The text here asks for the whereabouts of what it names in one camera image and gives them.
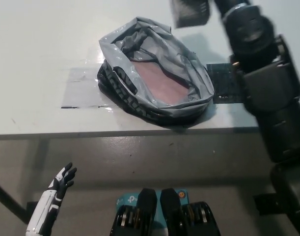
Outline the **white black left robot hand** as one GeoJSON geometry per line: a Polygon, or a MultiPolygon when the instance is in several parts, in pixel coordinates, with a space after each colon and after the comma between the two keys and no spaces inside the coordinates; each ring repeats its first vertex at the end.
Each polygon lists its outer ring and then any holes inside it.
{"type": "Polygon", "coordinates": [[[66,191],[74,184],[77,169],[63,167],[41,195],[26,229],[27,236],[50,236],[66,191]]]}

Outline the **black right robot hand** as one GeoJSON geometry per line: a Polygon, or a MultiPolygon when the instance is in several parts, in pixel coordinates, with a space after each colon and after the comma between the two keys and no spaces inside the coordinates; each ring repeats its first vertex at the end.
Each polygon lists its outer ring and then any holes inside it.
{"type": "Polygon", "coordinates": [[[251,2],[248,0],[213,0],[213,2],[216,4],[221,15],[225,14],[228,10],[239,4],[251,4],[251,2]]]}

